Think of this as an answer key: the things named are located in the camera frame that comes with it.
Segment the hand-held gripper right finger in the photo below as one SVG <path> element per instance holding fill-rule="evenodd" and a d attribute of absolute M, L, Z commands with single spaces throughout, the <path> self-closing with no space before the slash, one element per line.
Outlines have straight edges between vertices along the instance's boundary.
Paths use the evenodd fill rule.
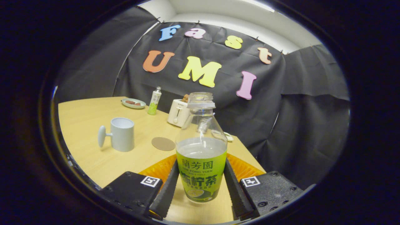
<path fill-rule="evenodd" d="M 264 172 L 231 154 L 224 176 L 234 218 L 241 221 L 271 214 L 304 192 L 279 172 Z"/>

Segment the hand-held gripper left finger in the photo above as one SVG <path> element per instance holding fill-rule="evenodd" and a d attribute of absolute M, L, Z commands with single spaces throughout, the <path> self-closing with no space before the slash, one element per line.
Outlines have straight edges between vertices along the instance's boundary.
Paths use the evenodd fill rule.
<path fill-rule="evenodd" d="M 100 194 L 131 215 L 164 219 L 178 176 L 177 157 L 171 155 L 139 173 L 124 172 L 102 188 Z"/>

